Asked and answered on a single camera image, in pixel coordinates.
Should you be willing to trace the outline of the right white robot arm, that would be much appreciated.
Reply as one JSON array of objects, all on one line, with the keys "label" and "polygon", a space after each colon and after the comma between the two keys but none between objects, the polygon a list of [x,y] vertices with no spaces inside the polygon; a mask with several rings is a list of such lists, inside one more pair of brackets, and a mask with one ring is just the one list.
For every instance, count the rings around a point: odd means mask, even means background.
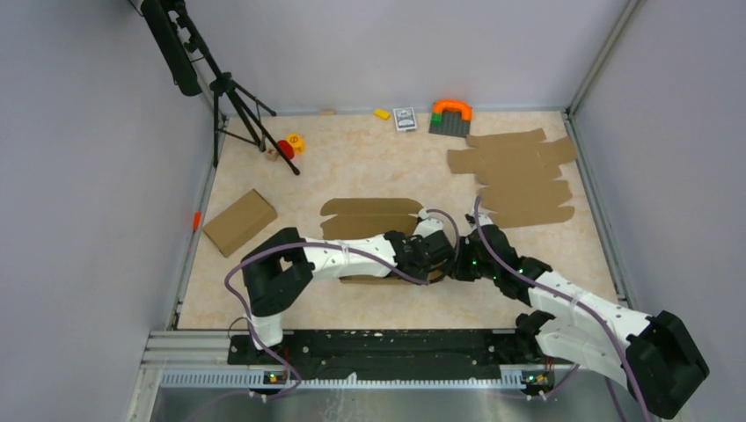
[{"label": "right white robot arm", "polygon": [[459,245],[457,280],[489,279],[532,308],[516,319],[516,351],[576,363],[625,388],[646,414],[672,419],[710,375],[684,322],[650,315],[588,291],[545,262],[520,256],[488,218],[470,221]]}]

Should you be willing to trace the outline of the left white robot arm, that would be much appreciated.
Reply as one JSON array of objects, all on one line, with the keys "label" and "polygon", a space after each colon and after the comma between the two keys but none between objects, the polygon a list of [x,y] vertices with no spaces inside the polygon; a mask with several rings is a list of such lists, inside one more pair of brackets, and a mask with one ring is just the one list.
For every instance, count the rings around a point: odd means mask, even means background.
[{"label": "left white robot arm", "polygon": [[314,280],[368,276],[427,285],[445,272],[456,248],[442,230],[425,236],[391,230],[362,239],[320,240],[281,229],[245,256],[241,273],[249,297],[249,353],[261,363],[282,352],[282,313]]}]

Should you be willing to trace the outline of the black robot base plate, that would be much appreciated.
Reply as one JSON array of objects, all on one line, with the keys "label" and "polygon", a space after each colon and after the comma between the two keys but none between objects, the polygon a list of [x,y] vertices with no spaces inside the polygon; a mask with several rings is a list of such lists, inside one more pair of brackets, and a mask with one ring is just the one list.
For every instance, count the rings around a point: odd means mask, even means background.
[{"label": "black robot base plate", "polygon": [[257,367],[287,361],[303,380],[487,381],[509,365],[528,365],[519,384],[549,389],[556,382],[555,359],[543,355],[513,330],[295,330],[268,352],[248,334],[230,339],[227,361]]}]

